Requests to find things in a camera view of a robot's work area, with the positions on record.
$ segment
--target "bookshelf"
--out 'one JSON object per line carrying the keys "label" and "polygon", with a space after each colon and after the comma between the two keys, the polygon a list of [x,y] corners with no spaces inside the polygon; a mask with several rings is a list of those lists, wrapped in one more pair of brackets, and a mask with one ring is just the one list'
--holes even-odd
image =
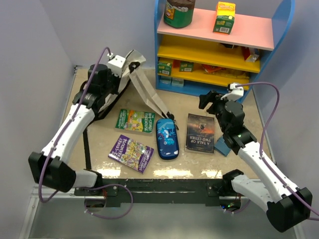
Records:
{"label": "bookshelf", "polygon": [[[283,0],[272,18],[236,14],[235,24],[230,35],[213,33],[216,12],[195,8],[192,23],[184,28],[173,28],[163,21],[166,0],[156,0],[155,4],[155,58],[156,88],[182,94],[199,96],[210,90],[227,92],[227,85],[232,82],[248,83],[257,81],[265,67],[285,38],[291,24],[295,3]],[[258,48],[259,60],[245,62],[241,47],[228,49],[220,43]],[[185,60],[194,62],[192,73],[179,72],[173,68],[172,77],[185,79],[184,88],[165,85],[160,82],[157,73],[159,59]],[[200,64],[221,66],[250,72],[250,79],[234,79],[207,75]],[[245,88],[245,95],[250,88]]]}

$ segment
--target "blue shelf frame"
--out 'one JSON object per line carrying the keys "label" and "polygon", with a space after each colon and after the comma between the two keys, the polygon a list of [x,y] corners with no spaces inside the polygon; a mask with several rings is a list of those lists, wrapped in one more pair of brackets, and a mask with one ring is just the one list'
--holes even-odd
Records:
{"label": "blue shelf frame", "polygon": [[[155,69],[156,69],[156,88],[159,90],[166,90],[176,93],[182,93],[192,96],[199,96],[202,94],[207,94],[211,90],[215,90],[222,94],[227,92],[226,87],[218,87],[211,84],[204,84],[199,82],[189,82],[186,81],[183,88],[174,87],[170,85],[165,85],[160,82],[160,78],[158,75],[157,64],[159,61],[158,49],[161,44],[161,40],[163,35],[157,33],[158,26],[161,21],[161,17],[164,14],[166,0],[156,0],[155,2],[155,12],[154,12],[154,35],[155,35]],[[274,39],[274,50],[273,51],[264,51],[263,56],[261,56],[261,69],[260,73],[252,73],[250,82],[256,82],[259,79],[259,76],[263,73],[265,68],[267,67],[269,61],[276,53],[278,47],[281,45],[282,41],[286,37],[286,34],[291,26],[293,17],[295,13],[295,0],[283,0],[281,4],[278,6],[274,16],[272,17],[272,25],[273,25],[273,39]],[[243,102],[248,93],[251,91],[252,87],[249,88],[248,91],[245,91],[244,97],[242,97],[239,102]]]}

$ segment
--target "green book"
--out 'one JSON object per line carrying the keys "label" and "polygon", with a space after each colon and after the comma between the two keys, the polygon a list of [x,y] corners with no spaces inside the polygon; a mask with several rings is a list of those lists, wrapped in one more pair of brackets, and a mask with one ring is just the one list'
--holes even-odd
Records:
{"label": "green book", "polygon": [[151,133],[154,121],[155,113],[121,109],[115,128]]}

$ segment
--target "white wall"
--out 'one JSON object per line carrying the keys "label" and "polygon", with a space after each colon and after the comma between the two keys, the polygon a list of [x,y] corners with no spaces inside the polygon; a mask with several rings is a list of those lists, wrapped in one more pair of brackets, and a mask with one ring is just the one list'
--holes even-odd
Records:
{"label": "white wall", "polygon": [[[280,88],[281,101],[268,135],[278,166],[300,188],[308,187],[313,206],[319,210],[319,13],[317,0],[296,0],[291,29],[261,81]],[[275,92],[256,87],[261,114],[266,120]],[[318,238],[319,223],[303,223],[308,239]]]}
{"label": "white wall", "polygon": [[39,0],[0,1],[0,234],[17,238],[34,184],[28,156],[57,130],[72,65]]}
{"label": "white wall", "polygon": [[[154,66],[155,0],[40,0],[73,64],[94,64],[108,45],[119,55],[140,51]],[[218,0],[197,0],[215,9]],[[281,0],[233,0],[239,14],[271,18]]]}

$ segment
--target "table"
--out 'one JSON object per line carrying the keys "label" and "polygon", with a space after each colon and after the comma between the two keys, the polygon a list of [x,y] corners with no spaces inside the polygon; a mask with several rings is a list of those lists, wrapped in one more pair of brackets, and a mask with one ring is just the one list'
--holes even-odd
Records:
{"label": "table", "polygon": [[[146,70],[146,75],[153,85],[155,85],[155,70]],[[66,115],[72,105],[75,94],[79,91],[80,85],[87,80],[87,69],[78,69],[75,81],[70,93],[70,98],[66,110]],[[120,109],[131,109],[136,111],[151,111],[139,97],[133,84],[130,84],[113,109],[105,119],[96,121],[88,127],[88,138],[91,153],[92,170],[98,171],[103,178],[120,179],[219,179],[222,175],[239,169],[249,178],[256,179],[253,170],[237,155],[231,152],[227,157],[215,151],[212,155],[185,152],[186,124],[188,113],[207,116],[205,110],[198,108],[199,98],[189,95],[172,93],[158,90],[158,94],[167,105],[171,113],[174,114],[179,127],[177,132],[180,153],[177,159],[171,161],[162,160],[157,153],[155,130],[150,135],[129,133],[115,129]],[[245,125],[260,140],[262,124],[256,107],[255,98],[251,91],[244,102]],[[215,142],[222,136],[222,132],[215,122]],[[114,146],[120,134],[135,139],[138,142],[153,147],[155,153],[151,158],[144,174],[141,174],[119,162],[108,158],[108,154]],[[269,154],[267,143],[264,143],[264,150]],[[69,166],[73,170],[85,168],[85,156],[83,137],[81,136],[71,155]]]}

